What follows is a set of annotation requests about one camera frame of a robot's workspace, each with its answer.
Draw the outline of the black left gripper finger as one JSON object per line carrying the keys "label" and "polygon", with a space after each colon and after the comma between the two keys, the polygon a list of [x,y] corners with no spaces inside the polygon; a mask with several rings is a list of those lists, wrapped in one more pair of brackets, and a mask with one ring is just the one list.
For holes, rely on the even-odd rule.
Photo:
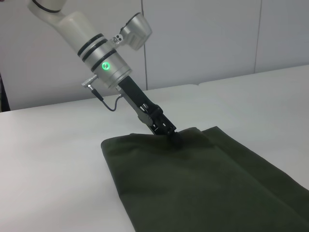
{"label": "black left gripper finger", "polygon": [[167,140],[175,147],[181,148],[183,146],[183,139],[178,132],[176,127],[171,121],[163,114],[156,113],[150,115],[152,125],[149,128],[155,135],[164,135]]}
{"label": "black left gripper finger", "polygon": [[144,123],[151,132],[154,132],[152,119],[144,112],[137,112],[139,120]]}

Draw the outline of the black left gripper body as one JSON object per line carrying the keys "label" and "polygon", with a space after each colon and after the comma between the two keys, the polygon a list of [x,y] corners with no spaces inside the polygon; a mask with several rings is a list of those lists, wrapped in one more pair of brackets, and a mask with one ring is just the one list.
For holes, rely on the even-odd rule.
{"label": "black left gripper body", "polygon": [[128,75],[118,85],[125,100],[135,110],[144,112],[149,117],[152,114],[161,113],[161,108],[154,104]]}

